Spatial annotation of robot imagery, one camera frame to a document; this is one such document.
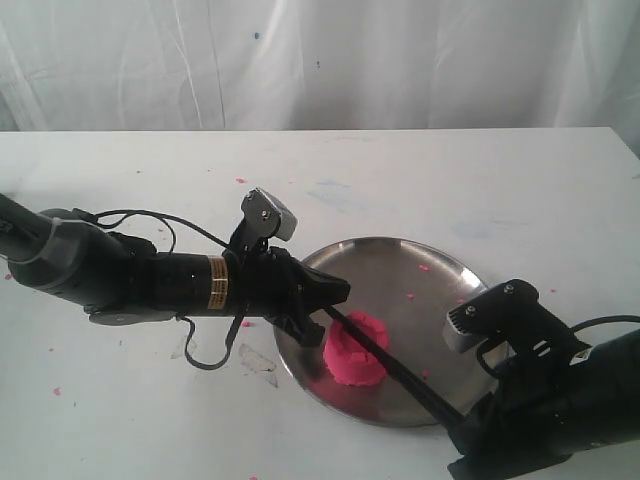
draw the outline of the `white table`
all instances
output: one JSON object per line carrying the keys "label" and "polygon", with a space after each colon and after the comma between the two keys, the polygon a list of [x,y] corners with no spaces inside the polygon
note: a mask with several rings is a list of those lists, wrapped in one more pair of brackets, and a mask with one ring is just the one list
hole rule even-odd
{"label": "white table", "polygon": [[[35,210],[149,208],[224,237],[260,185],[299,219],[293,255],[349,237],[404,237],[489,284],[532,282],[569,324],[640,312],[640,162],[606,128],[10,133],[0,135],[0,165],[0,190]],[[125,231],[168,245],[151,220]],[[218,251],[178,234],[178,250]],[[185,324],[93,325],[5,273],[2,263],[2,479],[447,479],[458,458],[440,428],[383,429],[323,407],[286,373],[266,322],[241,330],[227,367],[202,372],[171,359]],[[198,358],[222,354],[228,323],[200,320]],[[241,343],[276,362],[279,388],[247,374]],[[638,447],[577,455],[528,478],[636,478]]]}

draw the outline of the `stainless steel plate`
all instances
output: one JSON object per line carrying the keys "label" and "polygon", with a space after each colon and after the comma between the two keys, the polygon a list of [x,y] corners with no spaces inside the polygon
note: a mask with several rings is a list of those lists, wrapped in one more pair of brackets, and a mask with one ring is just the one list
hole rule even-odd
{"label": "stainless steel plate", "polygon": [[[360,238],[323,248],[305,263],[347,280],[351,294],[346,303],[337,306],[340,311],[362,310],[382,320],[389,332],[389,352],[417,375],[427,370],[427,384],[457,409],[467,412],[489,391],[493,379],[477,365],[475,351],[455,354],[442,339],[446,313],[458,302],[486,290],[482,281],[460,262],[416,242]],[[430,270],[424,271],[420,265]],[[331,325],[324,313],[312,318],[327,329]],[[373,387],[339,385],[324,364],[324,345],[302,349],[277,329],[275,337],[291,375],[324,405],[384,426],[436,423],[396,381],[387,377]],[[496,364],[507,351],[505,346],[486,358]]]}

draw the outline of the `metal plate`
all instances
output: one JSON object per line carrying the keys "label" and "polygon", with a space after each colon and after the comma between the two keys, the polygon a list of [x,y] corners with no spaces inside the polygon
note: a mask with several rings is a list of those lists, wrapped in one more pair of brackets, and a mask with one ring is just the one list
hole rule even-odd
{"label": "metal plate", "polygon": [[[475,350],[451,352],[442,339],[446,313],[458,302],[486,290],[482,281],[454,258],[419,243],[394,238],[361,238],[330,245],[305,263],[344,278],[351,284],[344,313],[362,310],[382,320],[389,332],[389,352],[415,374],[429,372],[426,382],[458,410],[466,413],[489,391],[493,379],[478,366]],[[430,268],[420,269],[420,265]],[[412,293],[411,300],[407,294]],[[315,322],[331,325],[323,312]],[[432,425],[434,418],[402,387],[385,378],[372,387],[337,384],[320,348],[302,349],[280,330],[276,343],[285,367],[312,396],[339,412],[368,423],[394,427]],[[497,364],[508,347],[488,354]]]}

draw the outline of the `white curtain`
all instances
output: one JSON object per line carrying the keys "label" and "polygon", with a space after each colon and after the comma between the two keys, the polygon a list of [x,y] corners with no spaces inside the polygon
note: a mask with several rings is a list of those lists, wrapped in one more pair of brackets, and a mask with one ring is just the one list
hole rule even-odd
{"label": "white curtain", "polygon": [[639,19],[640,0],[9,0],[0,124],[609,125],[640,152]]}

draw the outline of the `gold label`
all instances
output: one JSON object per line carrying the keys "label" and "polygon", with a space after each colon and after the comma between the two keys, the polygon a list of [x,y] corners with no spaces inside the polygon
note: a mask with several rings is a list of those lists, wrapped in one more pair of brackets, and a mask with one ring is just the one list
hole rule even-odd
{"label": "gold label", "polygon": [[211,263],[211,296],[209,310],[221,310],[229,294],[229,270],[223,257],[209,257]]}

